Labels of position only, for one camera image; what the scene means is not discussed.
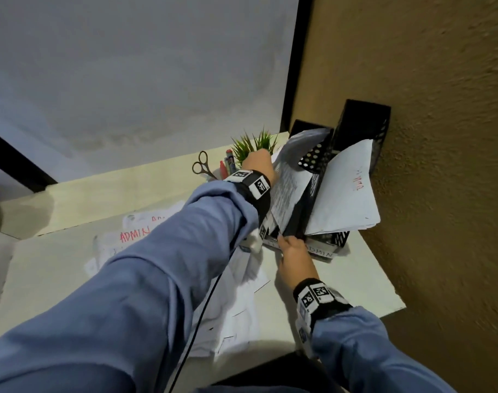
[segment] black frame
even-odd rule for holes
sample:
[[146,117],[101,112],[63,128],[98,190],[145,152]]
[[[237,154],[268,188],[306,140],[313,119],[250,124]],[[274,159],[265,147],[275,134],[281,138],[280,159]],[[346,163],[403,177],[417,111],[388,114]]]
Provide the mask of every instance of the black frame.
[[[298,0],[296,25],[294,27],[291,58],[289,60],[289,72],[287,73],[287,83],[285,85],[284,106],[280,121],[280,132],[289,131],[289,125],[291,124],[292,107],[298,87],[298,78],[302,65],[305,38],[307,37],[307,29],[311,19],[312,5],[313,0]],[[0,170],[35,193],[44,191],[48,185],[57,183],[50,175],[1,137]]]

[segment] long sleeve shirt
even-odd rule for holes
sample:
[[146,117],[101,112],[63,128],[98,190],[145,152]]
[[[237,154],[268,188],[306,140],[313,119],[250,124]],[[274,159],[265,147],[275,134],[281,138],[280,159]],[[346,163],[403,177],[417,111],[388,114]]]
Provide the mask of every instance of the long sleeve shirt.
[[[180,212],[71,295],[0,337],[0,392],[163,391],[189,338],[193,310],[257,224],[255,208],[232,183],[200,186]],[[397,350],[382,322],[360,307],[318,321],[312,345],[328,373],[353,393],[453,391]]]

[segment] document organizer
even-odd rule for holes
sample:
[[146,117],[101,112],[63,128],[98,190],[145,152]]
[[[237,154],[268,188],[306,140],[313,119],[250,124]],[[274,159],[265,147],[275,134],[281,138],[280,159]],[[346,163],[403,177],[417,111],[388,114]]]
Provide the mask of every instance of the document organizer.
[[[309,151],[300,159],[299,166],[312,172],[313,176],[302,197],[294,206],[292,216],[284,230],[284,236],[295,236],[304,239],[309,253],[313,257],[321,260],[331,259],[334,253],[344,247],[349,237],[349,231],[305,236],[305,228],[311,216],[328,162],[349,146],[364,139],[373,139],[369,169],[369,175],[371,175],[380,157],[380,151],[389,128],[390,114],[390,106],[347,99],[336,128],[302,120],[294,121],[289,137],[308,129],[330,129],[327,137],[317,147],[320,151],[318,155],[322,154],[322,157],[312,159],[308,156],[308,154],[312,153]],[[272,228],[273,230],[269,231],[270,229],[264,227],[260,235],[263,237],[264,244],[278,248],[278,227],[272,226]]]

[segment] cord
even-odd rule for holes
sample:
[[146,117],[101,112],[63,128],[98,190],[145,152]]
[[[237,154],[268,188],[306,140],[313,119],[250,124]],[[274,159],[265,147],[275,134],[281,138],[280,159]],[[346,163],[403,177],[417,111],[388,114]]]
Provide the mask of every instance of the cord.
[[192,335],[191,338],[191,343],[189,344],[187,351],[185,353],[185,356],[183,357],[182,363],[180,364],[180,367],[178,368],[178,371],[176,372],[176,375],[174,376],[174,380],[172,381],[171,388],[169,389],[168,393],[172,393],[172,390],[174,389],[174,385],[176,384],[176,381],[178,381],[178,377],[180,376],[180,372],[183,368],[183,365],[185,364],[185,361],[187,360],[188,354],[191,352],[192,345],[194,343],[194,340],[196,339],[196,335],[198,334],[198,327],[200,326],[200,323],[202,322],[203,315],[205,314],[205,310],[207,309],[207,305],[209,304],[209,300],[213,296],[214,290],[216,289],[216,286],[218,285],[219,279],[222,277],[222,274],[218,276],[216,281],[214,282],[213,289],[211,290],[211,293],[207,297],[207,300],[205,302],[205,306],[203,307],[202,314],[200,314],[200,318],[198,319],[198,323],[196,324],[196,328],[194,329],[194,334]]

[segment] black wristband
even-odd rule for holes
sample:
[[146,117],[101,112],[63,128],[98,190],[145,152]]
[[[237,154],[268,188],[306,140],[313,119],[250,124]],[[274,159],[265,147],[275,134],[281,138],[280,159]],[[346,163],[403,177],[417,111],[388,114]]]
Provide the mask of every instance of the black wristband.
[[299,310],[300,316],[303,317],[311,330],[318,320],[352,308],[339,292],[330,289],[322,281],[315,278],[308,278],[299,283],[292,294],[298,303],[298,308],[303,309]]
[[239,170],[224,180],[234,183],[236,190],[258,212],[258,225],[261,226],[271,208],[271,182],[263,173],[256,170]]

